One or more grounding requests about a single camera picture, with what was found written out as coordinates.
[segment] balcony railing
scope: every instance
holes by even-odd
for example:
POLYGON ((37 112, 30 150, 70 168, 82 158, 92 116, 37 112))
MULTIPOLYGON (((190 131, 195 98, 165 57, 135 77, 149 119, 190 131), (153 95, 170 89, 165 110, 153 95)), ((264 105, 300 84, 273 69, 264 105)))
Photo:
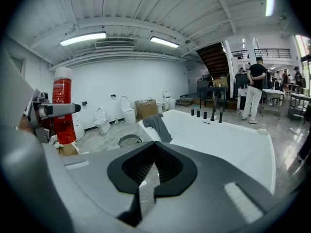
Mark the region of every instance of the balcony railing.
MULTIPOLYGON (((291 58, 291 52, 289 49, 255 49, 255 56, 262 58, 291 58)), ((249 59, 248 50, 240 50, 231 52, 238 60, 249 59)))

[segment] white bathtub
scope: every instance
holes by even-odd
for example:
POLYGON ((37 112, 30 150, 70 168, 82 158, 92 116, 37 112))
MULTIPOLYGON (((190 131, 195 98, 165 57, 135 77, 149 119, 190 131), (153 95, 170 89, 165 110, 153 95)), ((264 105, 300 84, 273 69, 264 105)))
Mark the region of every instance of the white bathtub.
MULTIPOLYGON (((173 138, 171 144, 220 157, 274 194, 276 165, 270 134, 177 110, 164 112, 162 120, 173 138)), ((154 141, 161 141, 155 129, 145 128, 142 121, 139 125, 154 141)))

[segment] cardboard box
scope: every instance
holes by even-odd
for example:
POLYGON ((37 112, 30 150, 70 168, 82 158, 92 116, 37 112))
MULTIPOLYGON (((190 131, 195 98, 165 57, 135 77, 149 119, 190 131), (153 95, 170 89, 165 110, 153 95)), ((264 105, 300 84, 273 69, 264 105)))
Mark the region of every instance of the cardboard box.
POLYGON ((60 147, 57 149, 60 156, 70 156, 70 155, 78 155, 78 151, 73 146, 73 144, 65 144, 64 147, 60 147))
POLYGON ((156 100, 135 102, 138 118, 145 119, 147 116, 157 114, 156 100))
POLYGON ((213 80, 213 85, 215 87, 223 87, 225 86, 228 89, 228 82, 227 82, 227 77, 218 79, 218 80, 213 80))

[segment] spray can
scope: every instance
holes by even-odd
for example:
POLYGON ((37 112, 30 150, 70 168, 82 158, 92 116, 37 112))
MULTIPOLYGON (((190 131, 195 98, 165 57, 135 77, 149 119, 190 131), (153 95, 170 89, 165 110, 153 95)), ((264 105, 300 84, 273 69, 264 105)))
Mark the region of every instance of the spray can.
MULTIPOLYGON (((71 79, 71 69, 67 67, 56 69, 53 84, 53 103, 71 103, 71 79)), ((72 114, 55 117, 53 122, 60 144, 69 144, 76 140, 72 114)))

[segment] black pad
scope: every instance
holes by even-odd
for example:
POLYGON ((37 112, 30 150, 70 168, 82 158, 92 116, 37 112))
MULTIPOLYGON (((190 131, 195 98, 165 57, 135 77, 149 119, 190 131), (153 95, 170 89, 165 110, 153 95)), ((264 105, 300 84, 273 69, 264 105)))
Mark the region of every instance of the black pad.
POLYGON ((161 183, 155 188, 155 198, 180 195, 197 176, 196 165, 190 158, 161 142, 150 142, 120 156, 109 164, 107 174, 120 192, 137 194, 153 163, 161 183))

